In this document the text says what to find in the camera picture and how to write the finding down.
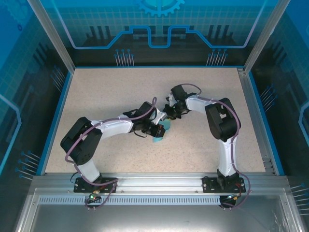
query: gear graphic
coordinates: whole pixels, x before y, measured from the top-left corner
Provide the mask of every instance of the gear graphic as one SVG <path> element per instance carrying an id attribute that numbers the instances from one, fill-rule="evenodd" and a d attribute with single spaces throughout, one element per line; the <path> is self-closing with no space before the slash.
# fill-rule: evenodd
<path id="1" fill-rule="evenodd" d="M 28 6 L 26 0 L 2 0 L 2 4 L 0 5 L 6 6 L 8 12 L 10 12 L 11 16 L 14 20 L 18 22 L 18 24 L 22 24 L 22 22 L 26 19 L 28 15 Z"/>
<path id="2" fill-rule="evenodd" d="M 175 9 L 179 10 L 184 0 L 137 0 L 137 4 L 145 14 L 150 13 L 151 16 L 161 17 L 168 16 L 169 13 L 173 14 Z"/>

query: enclosure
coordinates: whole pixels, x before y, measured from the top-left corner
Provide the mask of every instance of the enclosure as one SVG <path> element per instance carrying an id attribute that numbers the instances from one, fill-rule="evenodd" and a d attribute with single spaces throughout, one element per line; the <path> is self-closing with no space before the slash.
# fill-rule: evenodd
<path id="1" fill-rule="evenodd" d="M 0 1 L 1 231 L 307 231 L 308 9 L 305 0 Z M 204 193 L 219 147 L 205 115 L 188 111 L 161 141 L 129 133 L 99 143 L 96 167 L 119 180 L 89 212 L 61 140 L 84 116 L 114 118 L 153 97 L 162 111 L 183 83 L 230 99 L 249 197 L 225 209 L 231 193 Z"/>

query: blue object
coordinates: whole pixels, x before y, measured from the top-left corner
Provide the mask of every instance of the blue object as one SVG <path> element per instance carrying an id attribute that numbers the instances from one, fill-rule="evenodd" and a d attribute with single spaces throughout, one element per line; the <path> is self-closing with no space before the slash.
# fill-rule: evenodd
<path id="1" fill-rule="evenodd" d="M 165 119 L 164 121 L 160 121 L 159 124 L 163 125 L 164 129 L 165 129 L 165 133 L 169 131 L 170 129 L 170 120 Z M 153 138 L 153 142 L 159 142 L 161 141 L 163 138 Z"/>

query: glass panel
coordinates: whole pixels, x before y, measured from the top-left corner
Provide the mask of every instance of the glass panel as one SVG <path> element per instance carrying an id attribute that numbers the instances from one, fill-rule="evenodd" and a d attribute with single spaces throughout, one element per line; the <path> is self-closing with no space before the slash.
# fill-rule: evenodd
<path id="1" fill-rule="evenodd" d="M 302 182 L 308 186 L 309 15 L 306 0 L 290 2 L 252 74 L 263 105 L 262 114 L 265 113 L 284 172 L 290 176 L 292 186 Z M 307 209 L 304 202 L 300 208 Z"/>
<path id="2" fill-rule="evenodd" d="M 277 0 L 43 0 L 76 66 L 243 65 Z"/>
<path id="3" fill-rule="evenodd" d="M 68 70 L 27 1 L 0 5 L 0 225 L 13 231 Z"/>

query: metal post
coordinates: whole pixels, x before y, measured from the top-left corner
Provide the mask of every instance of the metal post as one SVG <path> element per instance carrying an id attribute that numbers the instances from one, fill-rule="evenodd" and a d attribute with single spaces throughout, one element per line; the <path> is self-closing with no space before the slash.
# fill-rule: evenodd
<path id="1" fill-rule="evenodd" d="M 59 53 L 62 61 L 64 62 L 65 66 L 67 67 L 68 71 L 73 74 L 75 65 L 68 54 L 60 36 L 57 33 L 56 28 L 54 27 L 52 21 L 50 20 L 46 10 L 44 9 L 40 0 L 28 0 L 29 5 L 33 9 L 35 15 L 37 16 L 39 22 L 41 23 L 42 27 L 44 28 L 47 36 L 53 43 L 56 51 Z"/>
<path id="2" fill-rule="evenodd" d="M 278 24 L 290 0 L 279 0 L 273 12 L 271 13 L 260 37 L 258 38 L 254 48 L 252 49 L 244 66 L 245 74 L 249 73 L 260 53 L 262 52 L 266 42 L 270 38 L 273 30 Z"/>
<path id="3" fill-rule="evenodd" d="M 115 57 L 115 60 L 116 60 L 117 67 L 119 67 L 119 65 L 118 65 L 118 61 L 117 61 L 117 55 L 116 55 L 116 54 L 114 54 L 114 57 Z"/>

